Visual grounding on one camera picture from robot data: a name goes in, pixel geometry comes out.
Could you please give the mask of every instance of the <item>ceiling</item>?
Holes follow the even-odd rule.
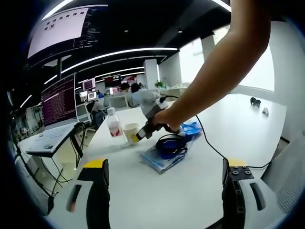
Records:
[[[31,36],[41,18],[62,0],[31,0],[22,1],[22,26],[13,39],[15,67],[8,81],[9,89],[13,89],[12,98],[15,108],[32,94],[32,98],[23,107],[36,105],[40,102],[41,91],[48,86],[44,82],[56,75],[57,66],[48,62],[60,56],[69,58],[62,62],[62,69],[106,53],[128,49],[170,47],[181,48],[195,38],[204,38],[213,30],[230,23],[231,15],[210,0],[74,0],[59,11],[74,7],[108,4],[108,7],[95,14],[95,21],[101,31],[98,44],[92,48],[80,48],[66,51],[66,43],[62,42],[50,47],[47,55],[36,55],[27,59]],[[143,66],[145,59],[156,58],[158,63],[175,54],[177,51],[145,51],[109,56],[88,62],[67,71],[66,76],[77,74],[77,82],[100,74],[117,70]]]

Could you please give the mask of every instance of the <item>transparent bottle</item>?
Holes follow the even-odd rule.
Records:
[[[107,125],[109,128],[110,135],[113,138],[114,145],[116,147],[124,147],[127,141],[122,130],[121,122],[118,116],[115,114],[114,107],[108,108],[107,113]]]

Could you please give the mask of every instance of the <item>office room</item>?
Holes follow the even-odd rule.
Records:
[[[18,6],[5,79],[7,213],[39,228],[300,228],[300,7]]]

